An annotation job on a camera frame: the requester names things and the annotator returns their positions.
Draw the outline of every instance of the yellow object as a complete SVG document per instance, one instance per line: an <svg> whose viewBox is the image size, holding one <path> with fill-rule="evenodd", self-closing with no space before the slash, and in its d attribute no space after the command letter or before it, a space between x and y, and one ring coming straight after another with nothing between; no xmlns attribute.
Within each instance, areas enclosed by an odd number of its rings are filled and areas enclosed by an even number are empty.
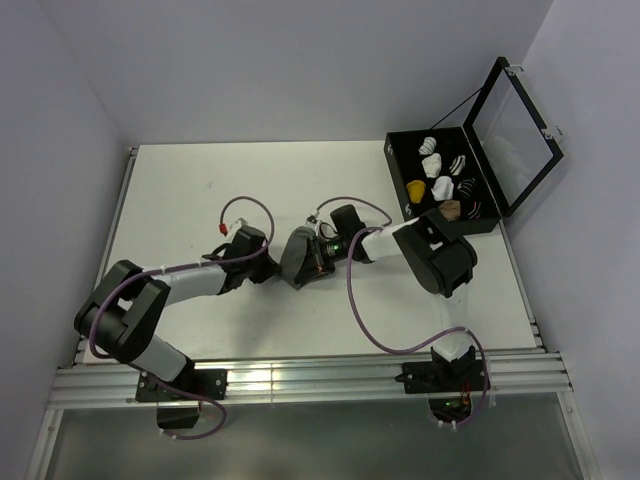
<svg viewBox="0 0 640 480"><path fill-rule="evenodd" d="M422 180L414 180L407 183L407 190L409 190L411 203L420 203L420 200L424 197L424 192L427 190L427 184Z"/></svg>

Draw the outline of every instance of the black and white striped object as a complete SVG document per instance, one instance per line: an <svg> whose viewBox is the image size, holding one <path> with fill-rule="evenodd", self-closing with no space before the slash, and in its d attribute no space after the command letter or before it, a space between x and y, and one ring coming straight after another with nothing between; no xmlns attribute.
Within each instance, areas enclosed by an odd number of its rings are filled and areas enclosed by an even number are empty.
<svg viewBox="0 0 640 480"><path fill-rule="evenodd" d="M458 195L460 198L471 198L476 190L476 179L468 178L458 184Z"/></svg>
<svg viewBox="0 0 640 480"><path fill-rule="evenodd" d="M436 150L436 139L433 137L426 137L422 146L418 149L420 155L431 155Z"/></svg>
<svg viewBox="0 0 640 480"><path fill-rule="evenodd" d="M455 158L455 160L449 167L449 171L451 172L451 175L453 175L454 177L457 175L460 175L460 172L462 172L462 169L466 165L466 162L465 162L466 158L467 157L465 157L464 155L458 155Z"/></svg>

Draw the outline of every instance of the black bracket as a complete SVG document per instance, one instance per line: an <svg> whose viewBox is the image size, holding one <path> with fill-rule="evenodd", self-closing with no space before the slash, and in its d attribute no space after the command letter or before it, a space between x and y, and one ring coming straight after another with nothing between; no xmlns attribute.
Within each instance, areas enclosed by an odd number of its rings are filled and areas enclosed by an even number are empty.
<svg viewBox="0 0 640 480"><path fill-rule="evenodd" d="M156 424L162 430L190 429L196 426L200 418L200 406L191 408L158 407Z"/></svg>
<svg viewBox="0 0 640 480"><path fill-rule="evenodd" d="M227 391L227 371L224 369L194 370L191 374L189 393L210 398L212 400L224 400ZM189 398L167 392L147 377L140 375L136 390L136 402L161 403L190 400Z"/></svg>
<svg viewBox="0 0 640 480"><path fill-rule="evenodd" d="M404 393L451 393L460 392L468 385L470 391L482 391L484 387L484 366L482 360L475 359L475 349L471 347L463 357L447 362L431 351L430 362L405 362L402 373L395 380L404 385Z"/></svg>

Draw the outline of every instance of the black storage box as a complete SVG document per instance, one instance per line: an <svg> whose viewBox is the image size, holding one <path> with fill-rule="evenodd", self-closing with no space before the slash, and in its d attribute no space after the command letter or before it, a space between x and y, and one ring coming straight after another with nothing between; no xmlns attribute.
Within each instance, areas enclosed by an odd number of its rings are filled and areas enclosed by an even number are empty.
<svg viewBox="0 0 640 480"><path fill-rule="evenodd" d="M462 181L475 179L472 197L462 201L469 213L480 205L479 216L463 215L452 222L463 235L491 232L560 161L563 153L554 138L559 131L542 120L517 77L520 70L499 57L462 127L387 134L385 156L405 220L442 204L433 198L431 189L437 179L427 178L422 165L426 155L419 153L426 137L437 142L435 152L442 157L439 176L451 177L454 195ZM459 155L466 157L466 165L452 176L449 169ZM407 189L414 180L426 183L419 203L410 201Z"/></svg>

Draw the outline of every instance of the glass panel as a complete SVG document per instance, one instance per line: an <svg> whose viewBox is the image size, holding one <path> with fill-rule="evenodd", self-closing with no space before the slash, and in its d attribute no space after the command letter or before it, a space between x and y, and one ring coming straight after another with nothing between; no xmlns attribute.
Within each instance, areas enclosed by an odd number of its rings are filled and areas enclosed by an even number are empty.
<svg viewBox="0 0 640 480"><path fill-rule="evenodd" d="M512 205L553 155L506 73L498 77L473 129Z"/></svg>
<svg viewBox="0 0 640 480"><path fill-rule="evenodd" d="M457 433L427 419L424 398L232 406L218 434L182 442L157 434L153 409L68 411L47 478L580 477L556 395L497 401Z"/></svg>

